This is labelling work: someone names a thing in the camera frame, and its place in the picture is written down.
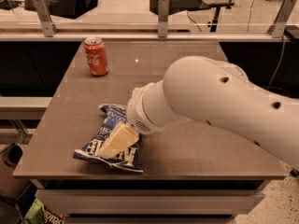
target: table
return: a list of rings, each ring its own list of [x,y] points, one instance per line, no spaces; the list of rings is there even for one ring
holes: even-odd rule
[[[199,122],[144,136],[142,175],[73,159],[74,150],[99,131],[104,120],[99,104],[126,105],[133,88],[159,81],[178,58],[226,60],[215,41],[105,43],[109,73],[93,77],[80,46],[14,172],[32,179],[49,209],[67,215],[70,223],[135,215],[221,217],[231,223],[263,199],[270,180],[284,178],[280,161],[260,147]]]

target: gray floor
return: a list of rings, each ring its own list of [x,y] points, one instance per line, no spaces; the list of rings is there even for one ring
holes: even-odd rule
[[[12,206],[0,202],[0,223],[16,224],[19,219],[19,215]]]
[[[204,0],[215,3],[227,0]],[[217,31],[219,33],[265,33],[275,19],[282,0],[234,0],[232,9],[222,9]],[[194,33],[209,32],[206,24],[212,21],[214,10],[189,12]],[[299,23],[299,2],[295,6],[288,23]],[[12,130],[0,129],[0,148],[18,140],[18,134]],[[272,181],[264,190],[265,199],[248,215],[236,217],[236,224],[296,224],[299,223],[299,178],[290,176],[291,170],[286,164],[287,177],[282,181]],[[10,209],[0,206],[0,223],[15,223]]]

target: red soda can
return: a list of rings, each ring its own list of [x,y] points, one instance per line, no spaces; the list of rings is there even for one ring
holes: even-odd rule
[[[91,73],[95,76],[107,74],[109,69],[103,40],[100,37],[86,38],[84,48]]]

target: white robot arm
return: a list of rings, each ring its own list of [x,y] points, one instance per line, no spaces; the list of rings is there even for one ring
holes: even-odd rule
[[[250,83],[231,63],[198,56],[177,60],[163,80],[134,90],[127,118],[143,134],[202,121],[244,136],[299,169],[299,101]]]

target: table surface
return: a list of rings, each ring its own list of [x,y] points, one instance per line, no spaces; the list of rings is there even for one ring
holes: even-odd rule
[[[280,161],[234,133],[189,122],[144,136],[137,175],[72,158],[99,131],[100,104],[126,105],[135,87],[163,78],[178,58],[225,60],[217,42],[105,41],[109,73],[93,77],[83,46],[24,150],[14,175],[33,179],[253,179],[282,178]]]

